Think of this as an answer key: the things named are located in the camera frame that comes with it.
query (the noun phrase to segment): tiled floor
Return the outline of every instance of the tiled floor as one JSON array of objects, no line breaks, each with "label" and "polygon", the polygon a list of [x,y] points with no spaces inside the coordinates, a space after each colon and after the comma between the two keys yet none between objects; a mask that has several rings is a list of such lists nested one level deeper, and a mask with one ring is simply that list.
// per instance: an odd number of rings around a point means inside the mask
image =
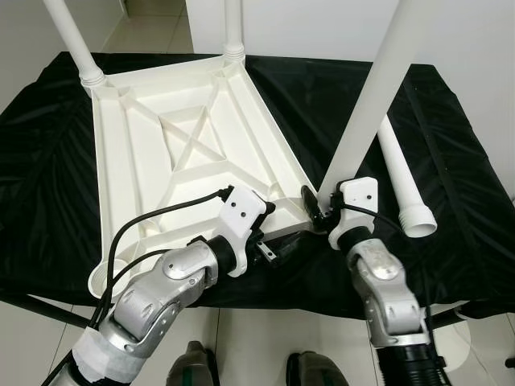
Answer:
[{"label": "tiled floor", "polygon": [[184,0],[129,0],[105,52],[193,52]]},{"label": "tiled floor", "polygon": [[[129,0],[107,52],[193,51],[184,0]],[[90,316],[89,307],[73,311]],[[79,338],[81,329],[0,302],[1,384],[37,385]],[[468,322],[472,346],[467,360],[450,373],[455,386],[515,384],[504,360],[515,356],[515,315]],[[352,386],[382,384],[377,358],[361,321],[299,310],[185,310],[175,321],[134,385],[164,384],[167,372],[189,340],[216,352],[224,386],[285,384],[291,352],[328,355]]]}]

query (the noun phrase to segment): black tablecloth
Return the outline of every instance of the black tablecloth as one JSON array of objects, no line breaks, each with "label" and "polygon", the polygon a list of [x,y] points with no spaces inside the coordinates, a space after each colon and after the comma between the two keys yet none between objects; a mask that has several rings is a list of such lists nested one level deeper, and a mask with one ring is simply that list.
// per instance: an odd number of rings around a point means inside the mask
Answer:
[{"label": "black tablecloth", "polygon": [[[105,73],[206,55],[96,54]],[[247,71],[315,187],[356,103],[370,63],[248,56]],[[405,264],[424,303],[421,264],[433,302],[515,302],[515,211],[456,96],[434,67],[413,65],[389,110],[438,231],[415,244],[376,222],[375,234]],[[398,206],[374,141],[358,176],[378,180],[379,211]],[[101,259],[91,101],[68,53],[59,54],[0,116],[0,287],[93,304],[89,273]],[[197,304],[301,308],[359,318],[361,301],[342,256],[309,232],[274,240],[283,259],[223,278]]]}]

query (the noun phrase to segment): white tape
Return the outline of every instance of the white tape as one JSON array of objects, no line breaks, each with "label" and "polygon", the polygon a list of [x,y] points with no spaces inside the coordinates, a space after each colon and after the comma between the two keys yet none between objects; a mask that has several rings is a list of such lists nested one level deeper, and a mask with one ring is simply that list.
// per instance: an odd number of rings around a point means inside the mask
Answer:
[{"label": "white tape", "polygon": [[118,350],[100,332],[89,327],[73,346],[72,353],[80,373],[91,383],[108,378],[129,384],[146,361]]}]

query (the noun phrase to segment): white wall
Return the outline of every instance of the white wall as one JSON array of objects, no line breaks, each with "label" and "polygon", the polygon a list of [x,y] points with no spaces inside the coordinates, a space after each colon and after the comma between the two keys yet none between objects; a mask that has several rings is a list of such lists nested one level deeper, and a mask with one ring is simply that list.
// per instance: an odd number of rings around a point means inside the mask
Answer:
[{"label": "white wall", "polygon": [[[396,0],[246,0],[245,50],[255,55],[373,60]],[[219,53],[223,0],[187,0],[193,47]],[[515,193],[513,0],[444,0],[415,58],[459,98],[506,191]]]},{"label": "white wall", "polygon": [[[67,0],[91,51],[100,51],[122,9],[118,0]],[[0,112],[66,51],[42,0],[0,0]]]}]

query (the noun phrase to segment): white plastic leg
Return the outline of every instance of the white plastic leg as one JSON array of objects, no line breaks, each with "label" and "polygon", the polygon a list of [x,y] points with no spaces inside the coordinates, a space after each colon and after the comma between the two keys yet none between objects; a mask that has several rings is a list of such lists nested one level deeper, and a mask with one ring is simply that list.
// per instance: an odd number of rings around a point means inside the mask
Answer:
[{"label": "white plastic leg", "polygon": [[323,211],[339,181],[356,175],[441,0],[401,0],[319,189]]},{"label": "white plastic leg", "polygon": [[104,73],[93,60],[64,0],[43,0],[43,2],[79,69],[80,82],[90,95],[91,87],[105,83]]},{"label": "white plastic leg", "polygon": [[377,136],[399,204],[404,233],[409,237],[429,236],[436,231],[436,220],[422,201],[388,117],[383,119]]},{"label": "white plastic leg", "polygon": [[241,18],[241,0],[225,0],[224,57],[228,61],[241,62],[245,58]]}]

